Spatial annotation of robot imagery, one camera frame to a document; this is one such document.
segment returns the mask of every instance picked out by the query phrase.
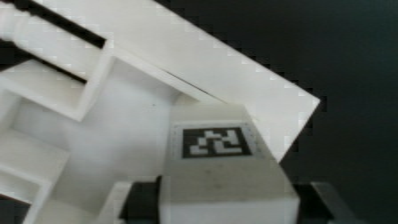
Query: white box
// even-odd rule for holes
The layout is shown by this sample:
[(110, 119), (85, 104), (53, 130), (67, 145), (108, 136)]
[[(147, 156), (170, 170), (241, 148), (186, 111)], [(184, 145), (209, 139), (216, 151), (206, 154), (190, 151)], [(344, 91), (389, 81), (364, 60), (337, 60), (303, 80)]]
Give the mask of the white box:
[(161, 224), (293, 224), (298, 197), (243, 108), (176, 108), (168, 141)]

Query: dark background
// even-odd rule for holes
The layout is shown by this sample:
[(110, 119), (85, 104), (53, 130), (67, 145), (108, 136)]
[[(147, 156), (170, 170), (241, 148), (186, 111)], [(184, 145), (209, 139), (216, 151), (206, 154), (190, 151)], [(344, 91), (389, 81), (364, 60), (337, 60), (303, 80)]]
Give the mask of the dark background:
[[(398, 223), (398, 1), (158, 0), (319, 97), (282, 167), (332, 183), (360, 219)], [(0, 64), (21, 52), (0, 43)]]

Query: black and white square pattern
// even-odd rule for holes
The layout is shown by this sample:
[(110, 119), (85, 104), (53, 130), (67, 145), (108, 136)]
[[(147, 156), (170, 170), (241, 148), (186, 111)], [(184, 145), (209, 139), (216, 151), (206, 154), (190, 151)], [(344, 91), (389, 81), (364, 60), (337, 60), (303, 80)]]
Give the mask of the black and white square pattern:
[(183, 129), (183, 158), (250, 155), (239, 127)]

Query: black gap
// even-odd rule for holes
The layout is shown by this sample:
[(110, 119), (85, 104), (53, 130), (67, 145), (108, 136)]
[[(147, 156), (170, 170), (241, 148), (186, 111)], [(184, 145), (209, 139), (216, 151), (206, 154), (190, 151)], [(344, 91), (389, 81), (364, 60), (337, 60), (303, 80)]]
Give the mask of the black gap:
[(0, 40), (0, 71), (9, 69), (10, 67), (14, 67), (17, 64), (21, 64), (32, 59), (37, 60), (56, 72), (60, 72), (81, 84), (87, 83), (87, 81), (71, 72), (67, 72), (51, 63), (48, 63), (26, 51), (23, 51), (12, 42), (5, 42)]
[(0, 40), (0, 71), (32, 59), (32, 55), (16, 47), (12, 42)]
[(300, 196), (298, 224), (327, 224), (332, 217), (319, 195), (311, 184), (295, 184)]
[(0, 223), (1, 224), (23, 224), (30, 209), (30, 204), (16, 200), (14, 198), (0, 195)]
[(136, 182), (131, 186), (124, 207), (119, 218), (128, 224), (160, 224), (158, 216), (158, 195), (160, 195), (160, 182)]
[(16, 5), (21, 11), (40, 17), (55, 26), (58, 26), (81, 40), (97, 48), (103, 48), (104, 38), (97, 36), (74, 22), (71, 22), (44, 6), (32, 0), (0, 0)]

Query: white surface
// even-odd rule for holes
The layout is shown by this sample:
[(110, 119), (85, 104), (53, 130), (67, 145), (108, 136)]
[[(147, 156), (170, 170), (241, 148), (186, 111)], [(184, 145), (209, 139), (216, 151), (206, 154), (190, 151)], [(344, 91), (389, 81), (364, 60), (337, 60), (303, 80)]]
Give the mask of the white surface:
[(115, 183), (110, 190), (108, 198), (103, 204), (103, 209), (96, 219), (96, 224), (122, 224), (119, 215), (120, 215), (120, 209), (124, 206), (131, 186), (133, 186), (131, 182)]
[(195, 86), (192, 86), (165, 70), (151, 65), (119, 44), (112, 44), (110, 54), (115, 59), (122, 60), (145, 74), (156, 78), (170, 87), (174, 87), (197, 101), (206, 104), (224, 103), (216, 97), (209, 96)]
[(35, 2), (216, 99), (245, 104), (280, 160), (319, 102), (312, 95), (154, 1)]
[(90, 224), (94, 215), (67, 203), (49, 199), (35, 224)]
[(46, 20), (0, 2), (0, 38), (83, 79), (99, 59), (99, 49)]
[(0, 171), (0, 194), (32, 204), (39, 185)]
[[(250, 155), (231, 156), (234, 151), (225, 149), (216, 152), (216, 140), (211, 139), (204, 145), (213, 144), (218, 156), (184, 158), (183, 147), (186, 146), (179, 137), (184, 130), (232, 127), (241, 128)], [(298, 197), (252, 128), (248, 116), (239, 107), (193, 106), (177, 107), (172, 111), (160, 188), (160, 222), (163, 224), (296, 223)]]
[(28, 135), (9, 130), (0, 136), (0, 169), (35, 183), (55, 183), (67, 152)]
[(69, 150), (53, 198), (99, 213), (117, 181), (161, 174), (168, 110), (179, 91), (117, 61), (81, 122), (23, 101), (14, 128)]
[(12, 129), (19, 96), (0, 87), (0, 193), (30, 203), (33, 224), (67, 161), (67, 152)]

